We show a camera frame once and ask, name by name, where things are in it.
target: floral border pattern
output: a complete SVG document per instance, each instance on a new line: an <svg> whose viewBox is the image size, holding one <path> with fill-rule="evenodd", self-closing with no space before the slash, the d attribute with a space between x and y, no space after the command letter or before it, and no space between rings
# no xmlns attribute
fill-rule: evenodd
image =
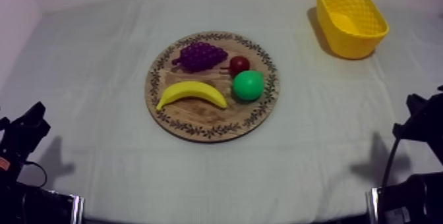
<svg viewBox="0 0 443 224"><path fill-rule="evenodd" d="M170 59L171 54L175 49L181 49L186 47L194 42L200 41L208 41L208 40L235 40L236 42L242 44L246 48L253 50L256 54L262 59L262 62L268 67L269 76L265 81L264 87L264 99L258 103L258 107L255 108L249 117L243 120L242 123L230 123L229 125L218 125L213 126L212 128L203 128L203 126L196 126L190 123L184 123L180 120L173 120L169 115L167 115L162 109L161 111L156 111L155 115L157 119L161 122L164 122L169 125L170 128L175 130L185 131L187 134L191 136L203 136L211 139L213 137L221 136L227 134L229 132L236 132L243 128L250 128L252 125L255 125L256 122L264 116L267 111L269 111L268 106L273 104L277 99L274 97L276 94L276 82L277 79L277 68L273 64L269 54L265 52L258 44L245 39L242 36L235 34L218 34L214 33L203 33L197 34L195 36L183 38L173 45L169 46L160 56L160 59L157 60L154 69L150 71L151 79L150 79L150 95L151 95L151 104L153 105L153 109L156 108L159 102L159 84L160 84L160 70L164 68L165 63L167 63Z"/></svg>

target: banana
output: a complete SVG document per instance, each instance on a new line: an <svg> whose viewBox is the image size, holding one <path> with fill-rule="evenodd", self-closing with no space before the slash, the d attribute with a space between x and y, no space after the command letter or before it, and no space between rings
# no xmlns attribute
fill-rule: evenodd
<svg viewBox="0 0 443 224"><path fill-rule="evenodd" d="M168 86L163 91L156 109L159 111L164 105L187 97L202 98L221 108L227 107L226 99L214 87L199 81L182 81Z"/></svg>

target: table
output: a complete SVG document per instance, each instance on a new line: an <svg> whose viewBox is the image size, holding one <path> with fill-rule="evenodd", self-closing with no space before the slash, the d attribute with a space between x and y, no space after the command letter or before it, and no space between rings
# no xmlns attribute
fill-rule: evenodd
<svg viewBox="0 0 443 224"><path fill-rule="evenodd" d="M307 223L366 211L407 94L443 82L443 20L377 3L391 27L361 61L324 50L315 0L115 0L46 14L0 93L1 114L42 101L52 126L30 159L46 188L86 198L90 217L131 223ZM170 43L225 30L259 43L279 70L275 109L254 132L212 146L149 115L151 62ZM403 142L392 183L441 170ZM22 181L40 174L25 169Z"/></svg>

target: purple grapes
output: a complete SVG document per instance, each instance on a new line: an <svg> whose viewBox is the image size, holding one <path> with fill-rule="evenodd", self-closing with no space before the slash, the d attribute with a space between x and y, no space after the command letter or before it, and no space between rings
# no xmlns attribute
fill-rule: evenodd
<svg viewBox="0 0 443 224"><path fill-rule="evenodd" d="M189 72L199 72L212 69L226 59L227 53L222 48L209 43L196 42L180 50L180 57L172 60L172 65L180 63Z"/></svg>

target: round wooden board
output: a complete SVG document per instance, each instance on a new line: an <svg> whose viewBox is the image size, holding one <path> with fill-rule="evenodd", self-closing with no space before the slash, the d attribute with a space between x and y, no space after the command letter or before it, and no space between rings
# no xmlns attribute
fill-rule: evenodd
<svg viewBox="0 0 443 224"><path fill-rule="evenodd" d="M180 66L173 66L171 61L179 57L180 50L194 42L221 47L229 56L213 69L198 73L187 73ZM252 103L233 99L232 78L227 70L220 69L227 67L230 58L238 55L248 58L251 70L264 73L264 93ZM198 80L217 88L226 98L227 109L220 109L202 99L189 98L156 111L162 92L169 85L185 80ZM214 143L232 140L260 125L276 104L280 84L275 65L258 44L229 32L201 32L176 41L158 55L148 72L144 90L146 106L160 126L185 140Z"/></svg>

